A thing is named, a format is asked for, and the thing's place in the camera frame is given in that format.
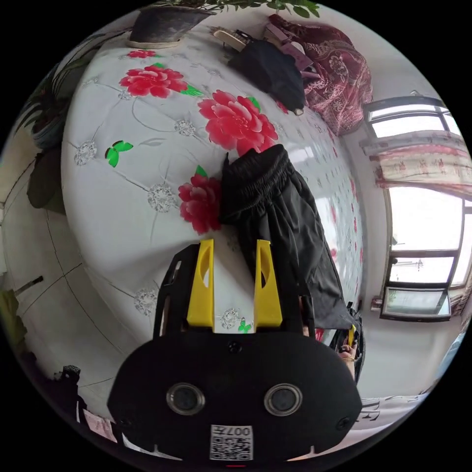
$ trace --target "window frame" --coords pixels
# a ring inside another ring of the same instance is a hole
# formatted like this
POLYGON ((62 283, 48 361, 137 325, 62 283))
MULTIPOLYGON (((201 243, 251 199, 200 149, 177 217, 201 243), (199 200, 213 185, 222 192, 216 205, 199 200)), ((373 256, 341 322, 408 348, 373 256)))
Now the window frame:
POLYGON ((441 124, 445 131, 451 132, 447 122, 444 118, 445 115, 451 115, 449 109, 444 105, 442 100, 432 97, 424 97, 421 95, 409 95, 406 97, 394 97, 386 98, 384 100, 378 100, 375 102, 367 103, 363 107, 364 110, 364 121, 367 126, 367 132, 369 137, 377 138, 377 134, 372 126, 375 123, 381 121, 389 121, 395 118, 406 118, 406 117, 438 117, 441 120, 441 124), (435 110, 411 110, 411 111, 402 111, 402 112, 392 112, 380 117, 372 118, 371 114, 373 112, 384 110, 386 108, 393 108, 405 105, 428 105, 435 107, 435 110))
MULTIPOLYGON (((389 226, 390 226, 390 235, 393 234, 393 214, 392 214, 392 208, 391 204, 389 205, 389 226)), ((464 240, 464 227, 465 227, 465 219, 467 214, 472 214, 472 206, 466 206, 466 200, 462 199, 462 222, 461 222, 461 232, 460 232, 460 238, 459 238, 459 244, 457 249, 438 249, 438 250, 431 250, 431 249, 426 249, 426 250, 396 250, 392 249, 392 240, 390 237, 390 242, 389 242, 389 249, 388 249, 388 258, 387 258, 387 269, 385 273, 385 279, 384 279, 384 284, 382 287, 382 294, 383 294, 383 301, 382 301, 382 308, 380 311, 380 318, 384 320, 395 320, 395 321, 405 321, 405 322, 423 322, 423 323, 434 323, 434 322, 442 322, 442 321, 448 321, 451 317, 451 315, 441 315, 441 316, 435 316, 431 318, 423 318, 415 315, 411 316, 396 316, 394 314, 388 314, 385 313, 385 308, 386 308, 386 294, 387 294, 387 289, 411 289, 411 290, 443 290, 443 294, 440 298, 440 301, 438 302, 437 307, 440 308, 442 304, 444 303, 445 297, 448 296, 448 292, 451 289, 461 289, 465 287, 465 284, 467 282, 467 279, 471 273, 472 269, 472 254, 469 258, 469 265, 468 265, 468 270, 466 271, 466 275, 464 277, 463 283, 462 284, 452 284, 452 280, 454 278, 455 272, 457 270, 457 265, 459 263, 459 257, 461 254, 461 249, 463 245, 463 240, 464 240), (449 276, 447 278, 446 282, 441 282, 441 283, 414 283, 414 282, 395 282, 395 281, 390 281, 390 276, 392 272, 392 266, 393 266, 393 260, 395 258, 404 258, 404 257, 412 257, 412 258, 423 258, 426 259, 428 257, 434 257, 434 258, 439 258, 439 257, 453 257, 453 262, 452 266, 449 272, 449 276)))

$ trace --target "floral bedspread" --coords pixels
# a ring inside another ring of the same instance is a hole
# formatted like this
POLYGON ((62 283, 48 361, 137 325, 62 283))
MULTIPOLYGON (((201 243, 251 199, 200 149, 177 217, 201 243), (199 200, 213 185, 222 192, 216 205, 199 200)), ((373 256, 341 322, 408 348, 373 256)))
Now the floral bedspread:
POLYGON ((346 302, 362 271, 356 188, 339 141, 319 115, 301 117, 226 66, 203 27, 178 48, 106 43, 76 89, 62 144, 70 227, 86 270, 142 343, 173 255, 215 241, 215 330, 253 332, 254 282, 237 238, 218 222, 223 160, 282 143, 308 182, 346 302))

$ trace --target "curtain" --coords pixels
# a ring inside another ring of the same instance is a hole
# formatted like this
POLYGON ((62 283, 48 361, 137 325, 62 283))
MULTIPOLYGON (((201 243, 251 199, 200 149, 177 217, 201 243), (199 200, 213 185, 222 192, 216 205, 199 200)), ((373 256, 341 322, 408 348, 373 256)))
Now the curtain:
POLYGON ((419 131, 360 143, 381 188, 421 187, 472 200, 472 160, 461 136, 419 131))

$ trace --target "qr code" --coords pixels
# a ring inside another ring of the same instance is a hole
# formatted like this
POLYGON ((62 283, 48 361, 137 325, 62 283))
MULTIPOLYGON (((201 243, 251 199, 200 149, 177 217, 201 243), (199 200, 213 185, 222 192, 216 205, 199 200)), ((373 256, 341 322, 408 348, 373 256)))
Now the qr code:
POLYGON ((217 461, 251 461, 252 426, 211 426, 210 459, 217 461))

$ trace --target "window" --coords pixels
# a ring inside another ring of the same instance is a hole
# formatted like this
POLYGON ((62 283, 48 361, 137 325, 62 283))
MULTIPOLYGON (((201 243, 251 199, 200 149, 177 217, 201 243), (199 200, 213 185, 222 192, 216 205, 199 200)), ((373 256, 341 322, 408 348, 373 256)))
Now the window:
POLYGON ((364 118, 370 134, 377 138, 427 130, 461 134, 444 104, 430 97, 396 97, 369 103, 364 106, 364 118))
POLYGON ((392 241, 381 318, 446 321, 448 291, 472 266, 472 205, 418 187, 389 189, 392 241))

